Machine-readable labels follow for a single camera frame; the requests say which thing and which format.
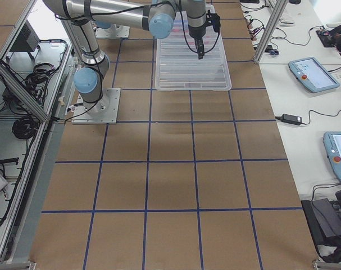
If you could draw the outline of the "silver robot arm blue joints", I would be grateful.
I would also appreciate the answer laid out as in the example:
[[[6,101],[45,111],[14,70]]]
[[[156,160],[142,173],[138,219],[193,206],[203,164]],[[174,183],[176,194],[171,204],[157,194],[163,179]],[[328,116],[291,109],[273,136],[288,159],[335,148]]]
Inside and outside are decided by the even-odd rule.
[[[151,4],[130,1],[44,1],[54,16],[65,24],[66,32],[84,68],[74,76],[76,89],[89,109],[104,100],[102,80],[109,67],[99,39],[124,37],[130,28],[142,29],[156,39],[168,37],[177,13],[185,12],[195,52],[204,56],[203,37],[206,33],[205,1],[153,1]]]

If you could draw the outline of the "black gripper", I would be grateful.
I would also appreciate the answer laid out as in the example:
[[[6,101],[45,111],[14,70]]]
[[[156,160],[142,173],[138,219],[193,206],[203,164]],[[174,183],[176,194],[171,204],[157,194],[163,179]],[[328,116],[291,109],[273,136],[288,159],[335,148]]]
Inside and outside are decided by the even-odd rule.
[[[197,40],[197,54],[198,59],[201,60],[202,56],[204,56],[204,44],[202,37],[206,33],[206,17],[188,17],[188,29],[189,35]]]

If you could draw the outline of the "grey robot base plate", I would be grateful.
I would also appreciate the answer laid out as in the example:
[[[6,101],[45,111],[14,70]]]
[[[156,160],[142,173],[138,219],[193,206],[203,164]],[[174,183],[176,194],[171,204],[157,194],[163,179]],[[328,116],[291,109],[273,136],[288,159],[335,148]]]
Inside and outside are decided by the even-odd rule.
[[[74,109],[73,124],[116,124],[119,111],[121,89],[107,88],[103,90],[102,99],[89,112],[91,104],[77,106]]]

